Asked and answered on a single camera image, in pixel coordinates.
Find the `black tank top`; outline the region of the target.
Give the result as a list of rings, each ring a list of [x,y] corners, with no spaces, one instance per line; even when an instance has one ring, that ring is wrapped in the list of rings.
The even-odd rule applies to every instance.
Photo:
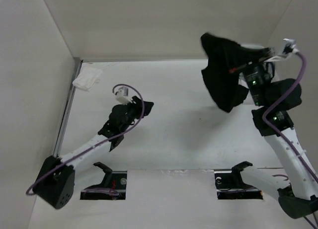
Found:
[[[249,89],[239,84],[239,76],[229,70],[241,65],[239,60],[240,44],[209,32],[201,37],[202,48],[208,57],[208,65],[201,71],[204,84],[217,107],[229,113],[242,104]]]

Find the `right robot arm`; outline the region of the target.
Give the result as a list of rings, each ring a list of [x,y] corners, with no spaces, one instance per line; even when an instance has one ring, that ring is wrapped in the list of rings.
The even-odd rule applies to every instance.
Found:
[[[302,149],[287,113],[302,103],[300,80],[307,66],[306,58],[298,49],[291,49],[290,53],[302,61],[298,77],[267,85],[259,97],[265,105],[252,111],[256,128],[274,150],[289,181],[279,181],[263,174],[247,161],[232,168],[230,180],[236,187],[251,185],[264,191],[278,201],[289,217],[299,219],[318,210],[318,175]]]

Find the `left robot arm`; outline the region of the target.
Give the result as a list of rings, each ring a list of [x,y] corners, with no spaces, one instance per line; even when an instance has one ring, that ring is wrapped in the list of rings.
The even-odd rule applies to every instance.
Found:
[[[98,159],[119,146],[124,135],[147,117],[153,106],[153,102],[137,96],[115,105],[91,140],[68,154],[45,159],[31,191],[57,210],[64,207],[73,195],[76,173],[93,165],[109,171]]]

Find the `folded white tank top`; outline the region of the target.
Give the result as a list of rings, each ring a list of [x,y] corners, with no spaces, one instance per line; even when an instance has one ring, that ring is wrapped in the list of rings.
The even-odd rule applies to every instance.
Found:
[[[75,88],[83,91],[90,91],[96,83],[99,82],[99,77],[103,70],[91,66],[84,67],[79,75],[73,80],[72,84]]]

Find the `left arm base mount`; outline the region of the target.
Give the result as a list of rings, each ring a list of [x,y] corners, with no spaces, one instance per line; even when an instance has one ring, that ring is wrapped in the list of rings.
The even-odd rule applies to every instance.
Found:
[[[100,168],[104,177],[99,184],[81,190],[81,200],[125,200],[127,189],[127,171],[114,171],[101,162],[93,164]]]

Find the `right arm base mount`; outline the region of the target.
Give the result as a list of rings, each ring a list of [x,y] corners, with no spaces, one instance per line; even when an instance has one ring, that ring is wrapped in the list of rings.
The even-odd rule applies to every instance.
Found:
[[[261,190],[243,183],[241,179],[240,173],[248,166],[253,164],[243,161],[231,169],[214,171],[218,200],[263,200]]]

